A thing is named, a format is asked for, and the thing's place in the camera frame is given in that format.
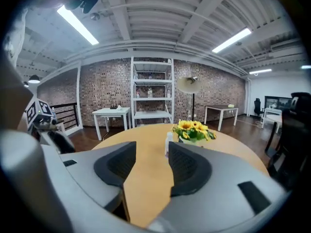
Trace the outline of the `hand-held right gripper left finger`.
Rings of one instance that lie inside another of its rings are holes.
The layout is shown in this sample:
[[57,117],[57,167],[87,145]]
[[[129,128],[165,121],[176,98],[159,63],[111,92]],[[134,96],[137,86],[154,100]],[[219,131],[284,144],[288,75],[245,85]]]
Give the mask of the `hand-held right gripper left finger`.
[[48,169],[59,161],[67,174],[99,206],[116,209],[122,201],[123,184],[136,162],[134,142],[124,142],[96,150],[59,154],[43,145]]

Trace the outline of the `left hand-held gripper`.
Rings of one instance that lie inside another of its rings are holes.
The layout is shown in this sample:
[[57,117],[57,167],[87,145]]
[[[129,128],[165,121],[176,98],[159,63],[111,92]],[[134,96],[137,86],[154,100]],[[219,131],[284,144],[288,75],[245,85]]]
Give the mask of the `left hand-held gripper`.
[[57,131],[57,119],[52,115],[52,109],[47,102],[34,98],[26,110],[27,131],[30,135],[40,135],[40,144],[57,146],[61,154],[74,153],[75,148],[68,136]]

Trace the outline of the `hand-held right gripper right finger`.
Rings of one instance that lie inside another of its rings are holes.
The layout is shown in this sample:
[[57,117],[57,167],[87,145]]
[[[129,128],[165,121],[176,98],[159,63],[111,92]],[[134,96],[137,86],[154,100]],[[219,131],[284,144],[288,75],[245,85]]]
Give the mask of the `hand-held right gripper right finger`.
[[183,143],[169,144],[170,202],[155,232],[257,232],[287,198],[275,180],[245,160]]

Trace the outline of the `white tube bottle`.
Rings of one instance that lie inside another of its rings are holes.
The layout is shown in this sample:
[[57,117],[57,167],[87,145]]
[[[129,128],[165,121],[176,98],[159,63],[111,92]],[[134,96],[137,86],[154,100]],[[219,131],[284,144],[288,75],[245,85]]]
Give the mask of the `white tube bottle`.
[[165,140],[165,157],[169,157],[169,143],[173,142],[173,133],[167,132],[166,140]]

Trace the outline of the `person's left forearm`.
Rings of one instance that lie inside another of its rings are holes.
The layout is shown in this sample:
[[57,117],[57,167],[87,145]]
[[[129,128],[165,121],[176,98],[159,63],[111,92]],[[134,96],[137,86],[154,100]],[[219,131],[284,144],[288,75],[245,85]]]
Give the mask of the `person's left forearm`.
[[0,54],[0,130],[16,130],[33,98],[5,54]]

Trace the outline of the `black stair railing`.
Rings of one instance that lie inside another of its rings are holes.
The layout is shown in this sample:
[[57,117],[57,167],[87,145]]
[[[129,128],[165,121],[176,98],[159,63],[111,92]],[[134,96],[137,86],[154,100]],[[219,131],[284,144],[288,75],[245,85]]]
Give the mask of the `black stair railing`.
[[57,121],[65,131],[79,126],[76,102],[53,105],[52,108],[55,110]]

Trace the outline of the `sunflowers in white pot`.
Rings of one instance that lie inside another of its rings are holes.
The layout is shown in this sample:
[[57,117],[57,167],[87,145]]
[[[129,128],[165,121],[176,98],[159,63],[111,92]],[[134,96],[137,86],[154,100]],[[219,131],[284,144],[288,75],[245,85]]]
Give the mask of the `sunflowers in white pot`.
[[179,142],[200,146],[204,141],[215,140],[216,134],[209,130],[208,126],[199,121],[179,120],[172,131],[177,134]]

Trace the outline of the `white side table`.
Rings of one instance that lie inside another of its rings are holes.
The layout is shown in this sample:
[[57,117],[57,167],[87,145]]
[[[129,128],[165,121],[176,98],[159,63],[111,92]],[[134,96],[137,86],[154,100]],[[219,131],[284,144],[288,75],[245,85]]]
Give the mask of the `white side table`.
[[97,132],[97,137],[99,141],[102,141],[102,136],[99,129],[99,123],[97,117],[104,117],[106,132],[109,133],[109,125],[108,125],[108,118],[115,118],[115,117],[123,117],[123,124],[124,130],[128,130],[132,127],[131,123],[131,109],[130,107],[124,107],[123,110],[112,110],[110,108],[103,108],[97,111],[92,112],[94,117],[95,128]]

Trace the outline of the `white shelving unit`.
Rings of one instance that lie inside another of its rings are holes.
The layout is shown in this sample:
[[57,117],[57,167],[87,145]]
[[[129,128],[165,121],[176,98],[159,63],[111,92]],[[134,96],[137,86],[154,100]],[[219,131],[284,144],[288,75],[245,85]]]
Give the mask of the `white shelving unit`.
[[174,122],[174,59],[131,57],[133,127]]

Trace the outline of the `desk lamp with cone shade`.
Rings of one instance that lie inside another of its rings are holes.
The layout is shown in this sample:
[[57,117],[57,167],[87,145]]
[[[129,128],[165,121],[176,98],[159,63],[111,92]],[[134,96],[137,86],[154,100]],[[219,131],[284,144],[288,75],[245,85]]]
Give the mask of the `desk lamp with cone shade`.
[[194,120],[195,94],[200,92],[201,82],[198,80],[198,77],[183,77],[177,80],[177,88],[185,94],[192,95],[191,119]]

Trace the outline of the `black office chair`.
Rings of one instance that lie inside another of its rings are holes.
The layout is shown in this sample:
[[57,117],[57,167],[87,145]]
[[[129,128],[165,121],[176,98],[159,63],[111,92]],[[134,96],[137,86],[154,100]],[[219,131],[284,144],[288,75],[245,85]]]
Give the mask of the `black office chair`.
[[286,190],[292,190],[298,181],[304,164],[311,155],[311,94],[291,94],[290,108],[282,112],[282,128],[276,149],[265,149],[270,157],[269,175]]
[[254,113],[256,116],[260,117],[263,113],[264,113],[264,110],[263,108],[261,108],[261,101],[259,98],[256,98],[255,101],[254,101]]

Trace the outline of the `white desk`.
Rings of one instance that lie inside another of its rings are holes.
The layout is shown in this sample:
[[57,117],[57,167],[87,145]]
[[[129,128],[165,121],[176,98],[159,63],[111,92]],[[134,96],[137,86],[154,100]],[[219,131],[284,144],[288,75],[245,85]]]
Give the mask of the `white desk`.
[[273,115],[281,115],[282,114],[282,111],[281,110],[279,110],[279,109],[275,109],[275,108],[269,108],[269,107],[267,107],[267,108],[264,108],[264,113],[263,113],[263,117],[262,117],[262,119],[263,119],[263,122],[262,122],[262,129],[263,129],[263,127],[264,127],[264,124],[265,124],[265,121],[266,121],[266,117],[267,117],[267,115],[269,114],[269,113],[271,113],[271,114],[273,114]]

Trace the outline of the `person's printed white T-shirt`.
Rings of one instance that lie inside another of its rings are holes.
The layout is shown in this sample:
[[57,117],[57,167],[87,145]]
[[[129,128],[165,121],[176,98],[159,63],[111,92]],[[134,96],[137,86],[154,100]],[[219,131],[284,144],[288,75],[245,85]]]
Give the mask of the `person's printed white T-shirt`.
[[18,13],[3,41],[4,52],[14,68],[24,43],[27,12],[25,7]]

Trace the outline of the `black monitor screen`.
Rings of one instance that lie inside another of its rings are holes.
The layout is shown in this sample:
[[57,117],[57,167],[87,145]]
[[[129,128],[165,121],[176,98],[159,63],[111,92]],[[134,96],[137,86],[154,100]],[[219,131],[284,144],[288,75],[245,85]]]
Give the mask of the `black monitor screen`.
[[265,96],[265,108],[278,109],[283,111],[290,108],[292,98]]

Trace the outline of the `ceiling air conditioner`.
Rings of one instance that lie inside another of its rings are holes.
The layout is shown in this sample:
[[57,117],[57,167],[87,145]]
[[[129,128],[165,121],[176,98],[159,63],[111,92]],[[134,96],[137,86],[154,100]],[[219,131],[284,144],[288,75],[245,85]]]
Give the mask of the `ceiling air conditioner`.
[[301,44],[301,40],[298,38],[290,39],[287,41],[282,41],[279,43],[275,43],[271,45],[271,51],[279,51],[283,49],[288,49],[292,47],[299,46]]

